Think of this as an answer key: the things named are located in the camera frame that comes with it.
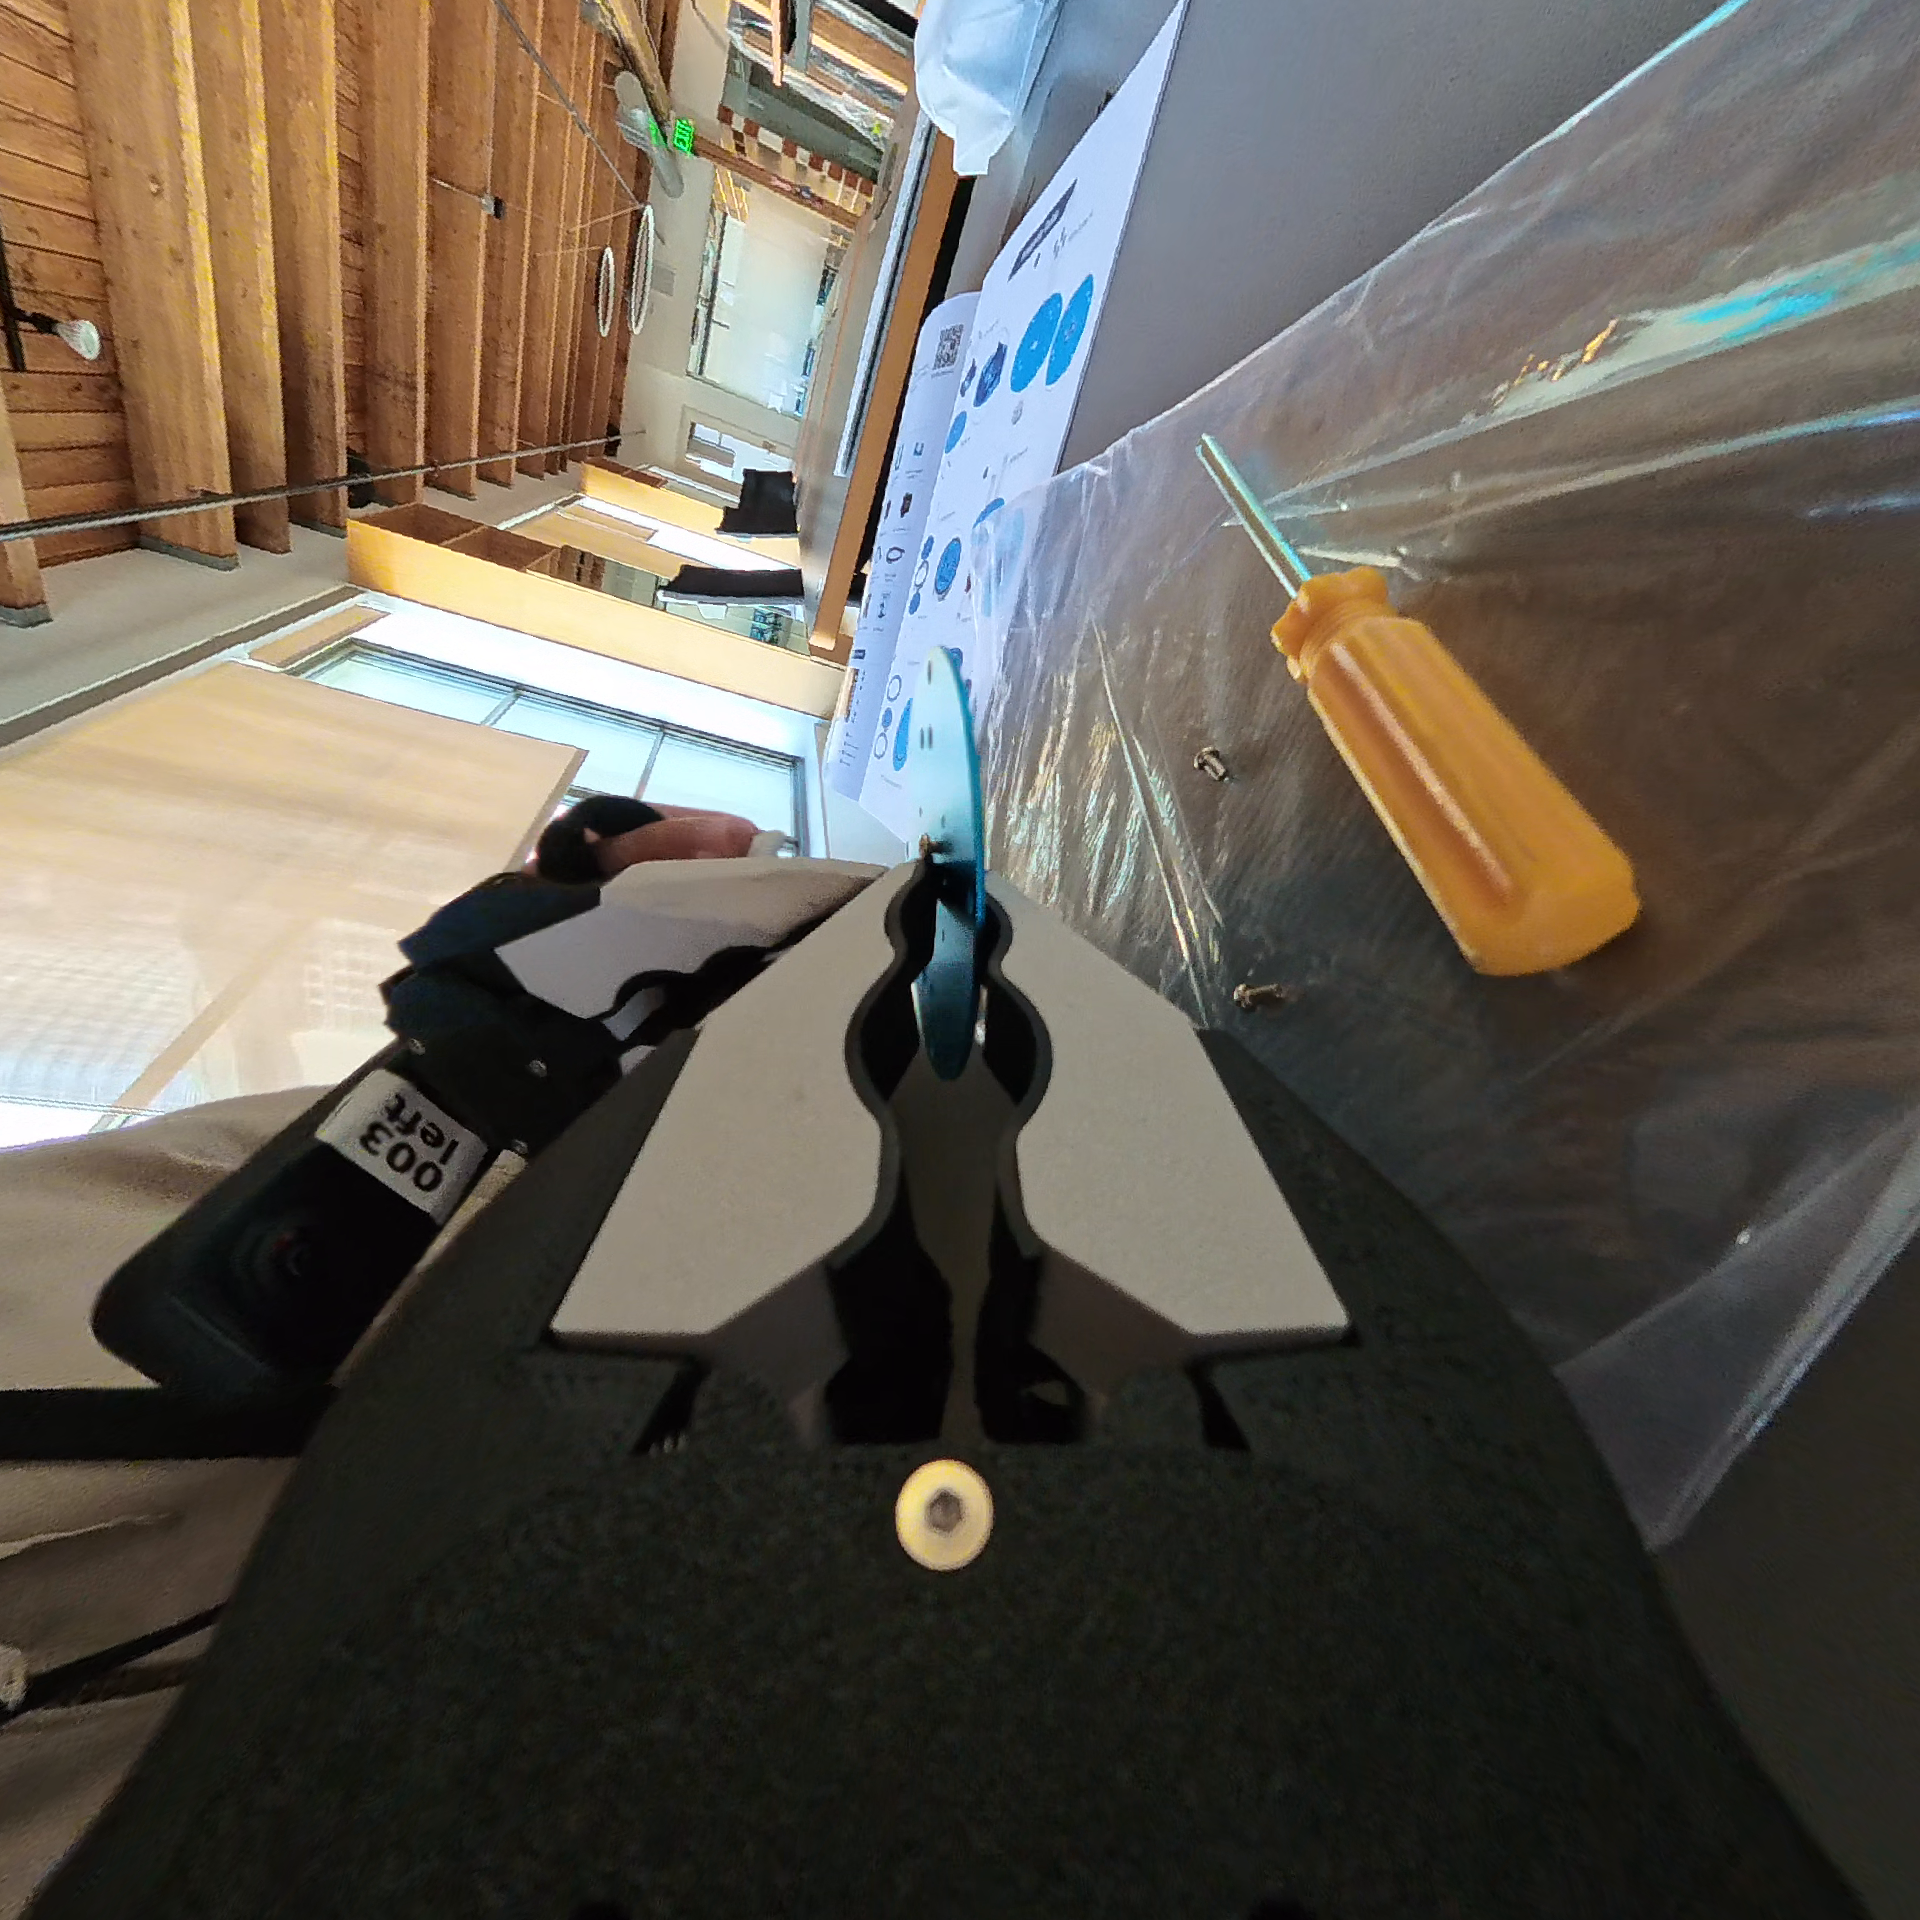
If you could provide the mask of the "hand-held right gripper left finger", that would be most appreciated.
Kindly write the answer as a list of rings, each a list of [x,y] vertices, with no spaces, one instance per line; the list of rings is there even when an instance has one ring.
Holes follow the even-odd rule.
[[[557,1344],[699,1361],[827,1436],[847,1361],[829,1259],[884,1220],[899,1161],[847,1044],[918,877],[875,877],[707,1017],[551,1319]]]

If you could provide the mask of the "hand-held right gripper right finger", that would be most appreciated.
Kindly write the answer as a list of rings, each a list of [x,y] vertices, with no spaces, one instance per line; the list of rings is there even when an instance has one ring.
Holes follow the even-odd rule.
[[[1337,1299],[1198,1029],[1052,909],[989,883],[982,1424],[1093,1424],[1136,1376],[1340,1341]]]

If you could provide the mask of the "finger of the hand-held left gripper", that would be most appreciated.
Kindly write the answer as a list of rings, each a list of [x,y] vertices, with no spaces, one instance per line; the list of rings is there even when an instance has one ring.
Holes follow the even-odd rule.
[[[497,961],[561,1013],[609,1016],[653,977],[776,949],[881,875],[865,861],[792,855],[645,861],[605,883],[584,913],[502,944]]]

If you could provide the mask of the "blue round metal plate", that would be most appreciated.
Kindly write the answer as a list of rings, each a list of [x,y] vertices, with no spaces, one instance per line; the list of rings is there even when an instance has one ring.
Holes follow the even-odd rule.
[[[955,655],[927,648],[902,770],[927,881],[927,959],[915,977],[918,1037],[935,1076],[967,1067],[981,1003],[987,834],[969,683]]]

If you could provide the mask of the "person's left hand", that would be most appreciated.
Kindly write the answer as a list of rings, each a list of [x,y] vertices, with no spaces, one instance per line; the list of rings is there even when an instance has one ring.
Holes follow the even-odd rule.
[[[748,857],[758,836],[751,820],[724,811],[667,808],[656,818],[593,844],[603,875],[647,861]]]

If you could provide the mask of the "large grid window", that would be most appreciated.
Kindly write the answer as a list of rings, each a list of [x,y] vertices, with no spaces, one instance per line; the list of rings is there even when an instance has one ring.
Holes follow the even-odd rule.
[[[455,616],[359,608],[246,650],[252,666],[507,736],[561,746],[579,765],[561,796],[622,796],[712,810],[831,848],[819,725],[803,712],[501,631]]]

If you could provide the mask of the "tan roller blind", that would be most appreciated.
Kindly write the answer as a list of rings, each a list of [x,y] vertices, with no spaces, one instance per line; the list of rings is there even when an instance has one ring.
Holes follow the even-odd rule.
[[[581,761],[254,663],[9,751],[4,1141],[339,1084],[400,940],[516,868]]]

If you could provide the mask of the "clear plastic bag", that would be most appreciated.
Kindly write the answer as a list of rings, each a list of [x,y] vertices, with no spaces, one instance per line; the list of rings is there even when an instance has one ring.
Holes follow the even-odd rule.
[[[1657,1547],[1916,1235],[1916,85],[1916,5],[1724,5],[1021,503],[998,872],[1428,1213]],[[1205,435],[1617,841],[1632,930],[1472,972]]]

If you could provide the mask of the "long metal ceiling pipe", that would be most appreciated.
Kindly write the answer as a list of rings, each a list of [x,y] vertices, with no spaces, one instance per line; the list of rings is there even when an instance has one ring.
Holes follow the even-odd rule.
[[[616,423],[608,423],[582,440],[571,442],[548,442],[532,449],[501,449],[501,451],[483,451],[478,457],[469,461],[428,461],[428,464],[411,464],[400,469],[365,469],[365,472],[341,472],[325,477],[300,477],[289,485],[279,487],[257,487],[257,489],[237,489],[237,491],[196,491],[189,497],[176,497],[166,501],[137,501],[120,509],[94,509],[94,512],[68,512],[68,514],[51,514],[51,516],[29,516],[29,520],[9,520],[1,524],[1,544],[17,544],[17,543],[39,543],[53,537],[73,537],[73,536],[91,536],[103,532],[108,528],[119,527],[139,527],[144,522],[169,522],[177,516],[199,516],[205,512],[237,512],[239,507],[260,507],[260,506],[276,506],[287,503],[300,497],[321,497],[321,493],[352,493],[357,489],[372,491],[387,485],[397,485],[400,481],[413,477],[432,477],[436,473],[455,473],[459,469],[475,472],[483,464],[509,461],[513,464],[518,457],[527,457],[534,461],[543,461],[548,457],[561,457],[573,453],[599,453],[608,443],[619,440],[622,427]]]

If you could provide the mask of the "white instruction booklet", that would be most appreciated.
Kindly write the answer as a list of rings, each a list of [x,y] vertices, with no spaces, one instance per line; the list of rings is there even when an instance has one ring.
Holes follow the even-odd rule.
[[[1134,213],[1185,5],[1052,165],[973,296],[920,327],[823,778],[899,844],[927,731],[924,667],[947,655],[973,727],[997,682],[1024,497],[1061,469],[1119,240]]]

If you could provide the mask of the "white plastic wrapped item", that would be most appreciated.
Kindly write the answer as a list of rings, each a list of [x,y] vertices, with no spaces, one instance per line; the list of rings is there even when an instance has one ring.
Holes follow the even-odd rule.
[[[1017,128],[1059,13],[1061,3],[926,3],[916,97],[949,135],[958,176],[982,176]]]

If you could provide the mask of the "orange-handled screwdriver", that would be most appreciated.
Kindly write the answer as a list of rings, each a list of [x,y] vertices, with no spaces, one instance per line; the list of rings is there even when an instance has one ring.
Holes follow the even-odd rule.
[[[1470,967],[1556,972],[1624,935],[1641,897],[1621,847],[1385,576],[1310,572],[1217,440],[1195,453],[1287,591],[1273,648]]]

